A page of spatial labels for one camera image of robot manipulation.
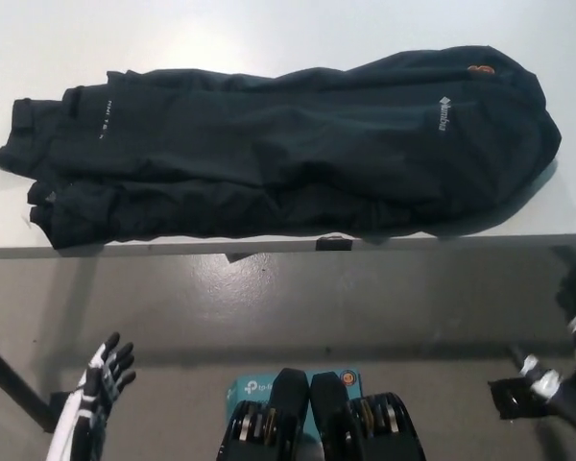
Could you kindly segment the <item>left white-black robot hand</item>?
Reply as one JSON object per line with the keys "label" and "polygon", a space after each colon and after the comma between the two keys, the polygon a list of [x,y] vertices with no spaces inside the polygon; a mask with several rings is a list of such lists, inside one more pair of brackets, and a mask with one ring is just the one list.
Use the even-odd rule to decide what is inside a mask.
{"label": "left white-black robot hand", "polygon": [[136,378],[133,343],[112,333],[88,361],[61,409],[47,461],[90,461],[103,456],[108,419],[125,388]]}

